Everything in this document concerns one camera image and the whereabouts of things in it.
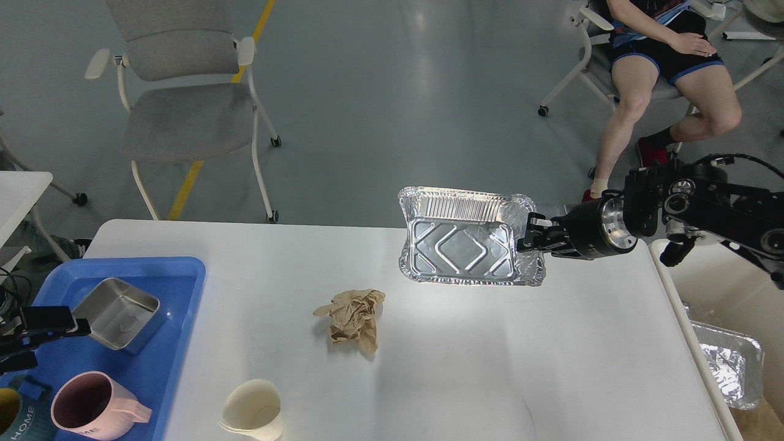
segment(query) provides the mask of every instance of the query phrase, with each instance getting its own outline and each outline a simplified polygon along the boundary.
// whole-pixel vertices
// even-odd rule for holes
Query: crumpled paper
[[[376,306],[386,295],[378,290],[348,290],[334,296],[330,304],[313,311],[317,317],[332,317],[329,336],[335,345],[356,341],[360,350],[373,355],[376,341]]]

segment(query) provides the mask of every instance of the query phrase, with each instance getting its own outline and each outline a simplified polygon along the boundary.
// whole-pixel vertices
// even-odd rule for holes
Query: teal mug
[[[19,392],[23,382],[38,386],[37,399]],[[29,375],[18,375],[0,388],[0,441],[52,441],[57,427],[49,416],[52,387]]]

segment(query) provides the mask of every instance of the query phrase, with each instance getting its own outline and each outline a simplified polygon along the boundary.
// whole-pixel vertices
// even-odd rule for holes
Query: robotic arm
[[[591,261],[629,253],[638,238],[656,233],[661,222],[670,244],[659,258],[679,264],[706,233],[771,276],[784,290],[784,192],[729,184],[721,168],[749,159],[740,154],[710,155],[692,164],[674,159],[664,166],[630,171],[623,191],[605,191],[562,217],[528,216],[517,251],[542,250],[555,257]]]

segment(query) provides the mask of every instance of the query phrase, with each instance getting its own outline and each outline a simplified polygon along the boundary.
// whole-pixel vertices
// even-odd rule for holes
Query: foil tray in bin
[[[398,194],[408,238],[400,269],[417,282],[539,286],[542,252],[518,253],[528,214],[525,195],[406,187]]]
[[[760,343],[748,335],[691,322],[702,353],[728,406],[752,410],[762,399]]]
[[[161,302],[149,293],[111,277],[95,287],[74,309],[87,319],[90,337],[109,349],[136,354],[165,321]]]

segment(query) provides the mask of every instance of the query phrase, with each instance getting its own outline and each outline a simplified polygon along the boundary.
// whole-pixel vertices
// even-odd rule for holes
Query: gray floor
[[[266,2],[232,2],[235,34],[250,35]],[[542,97],[576,63],[579,36],[565,0],[280,0],[258,44],[257,88],[284,147],[260,150],[284,224],[402,227],[397,192],[432,185],[520,192],[537,203],[577,203],[590,181],[604,104],[572,83],[540,118]],[[743,24],[734,26],[742,28]],[[49,190],[42,217],[53,234],[90,237],[112,218],[146,219],[118,142],[127,115],[114,72],[82,78],[97,49],[123,51],[102,2],[0,4],[0,127],[34,168],[88,193],[83,208]],[[773,42],[715,42],[733,78],[756,68]],[[216,78],[143,83],[147,88]],[[739,92],[735,131],[684,147],[682,157],[744,152],[784,168],[784,64]],[[685,101],[654,104],[635,137],[658,131]],[[627,151],[611,185],[636,166]],[[143,166],[166,213],[187,173]],[[764,169],[737,165],[731,179],[782,190]],[[250,150],[205,163],[180,217],[263,222]]]

